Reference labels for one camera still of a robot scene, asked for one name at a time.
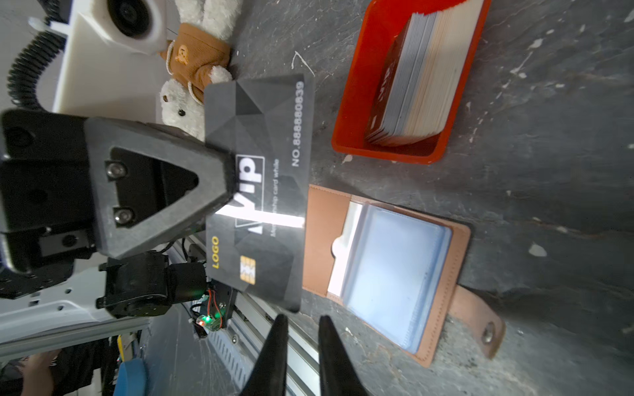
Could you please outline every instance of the blue object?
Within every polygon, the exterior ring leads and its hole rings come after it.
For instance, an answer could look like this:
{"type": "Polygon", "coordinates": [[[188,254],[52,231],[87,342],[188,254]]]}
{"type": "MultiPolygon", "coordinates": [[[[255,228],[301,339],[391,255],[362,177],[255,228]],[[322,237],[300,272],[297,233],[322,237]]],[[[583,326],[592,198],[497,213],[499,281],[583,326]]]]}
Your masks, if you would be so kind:
{"type": "Polygon", "coordinates": [[[365,205],[344,277],[344,305],[415,354],[450,241],[447,227],[365,205]]]}
{"type": "Polygon", "coordinates": [[[147,374],[142,359],[132,359],[119,365],[114,396],[145,396],[147,374]]]}

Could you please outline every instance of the wallet strap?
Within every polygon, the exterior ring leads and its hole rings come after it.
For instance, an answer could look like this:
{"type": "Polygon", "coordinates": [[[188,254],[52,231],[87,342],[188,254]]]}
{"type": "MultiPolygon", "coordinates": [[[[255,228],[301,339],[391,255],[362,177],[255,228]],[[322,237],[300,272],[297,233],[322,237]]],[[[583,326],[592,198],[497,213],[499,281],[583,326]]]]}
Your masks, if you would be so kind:
{"type": "Polygon", "coordinates": [[[492,359],[495,356],[507,325],[483,299],[457,284],[448,313],[471,330],[471,335],[486,357],[492,359]]]}

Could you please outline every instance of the red wire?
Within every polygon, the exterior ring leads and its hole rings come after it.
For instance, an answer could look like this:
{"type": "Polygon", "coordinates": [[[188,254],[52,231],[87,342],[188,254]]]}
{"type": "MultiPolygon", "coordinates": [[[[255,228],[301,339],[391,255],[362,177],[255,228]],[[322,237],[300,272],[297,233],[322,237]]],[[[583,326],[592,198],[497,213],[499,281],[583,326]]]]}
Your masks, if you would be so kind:
{"type": "MultiPolygon", "coordinates": [[[[211,317],[211,313],[209,309],[211,308],[211,289],[207,289],[209,292],[209,299],[207,301],[207,316],[211,317]]],[[[214,291],[214,306],[216,307],[216,311],[220,314],[220,327],[223,327],[223,313],[218,309],[218,304],[216,304],[216,292],[214,291]]]]}
{"type": "Polygon", "coordinates": [[[214,291],[214,306],[216,307],[216,311],[220,314],[220,328],[223,327],[223,313],[218,309],[218,304],[216,304],[216,292],[214,291]]]}
{"type": "Polygon", "coordinates": [[[211,317],[209,314],[209,308],[211,307],[211,289],[207,289],[209,292],[209,299],[207,300],[207,316],[211,317]]]}

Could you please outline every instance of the gray table surface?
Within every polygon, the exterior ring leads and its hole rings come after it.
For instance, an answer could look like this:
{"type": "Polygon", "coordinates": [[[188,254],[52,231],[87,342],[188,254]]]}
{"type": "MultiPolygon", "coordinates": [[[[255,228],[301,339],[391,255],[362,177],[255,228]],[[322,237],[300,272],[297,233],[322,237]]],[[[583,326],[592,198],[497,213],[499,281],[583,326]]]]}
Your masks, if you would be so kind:
{"type": "Polygon", "coordinates": [[[230,70],[254,78],[309,67],[311,182],[470,224],[459,283],[500,313],[507,335],[489,361],[449,318],[424,369],[311,293],[293,319],[316,338],[319,317],[331,315],[375,395],[631,393],[634,4],[493,0],[447,152],[422,166],[344,161],[330,145],[368,3],[245,0],[230,70]]]}

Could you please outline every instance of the coiled cable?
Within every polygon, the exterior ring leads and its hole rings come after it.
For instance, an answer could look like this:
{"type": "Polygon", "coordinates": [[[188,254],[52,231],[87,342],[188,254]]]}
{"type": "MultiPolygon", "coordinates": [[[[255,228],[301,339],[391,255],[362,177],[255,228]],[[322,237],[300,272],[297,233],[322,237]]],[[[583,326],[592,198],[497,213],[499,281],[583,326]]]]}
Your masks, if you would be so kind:
{"type": "MultiPolygon", "coordinates": [[[[58,0],[39,1],[46,13],[44,23],[64,22],[58,0]]],[[[40,32],[15,58],[8,76],[11,102],[19,108],[44,112],[37,100],[37,81],[45,69],[64,49],[66,38],[51,32],[40,32]]]]}

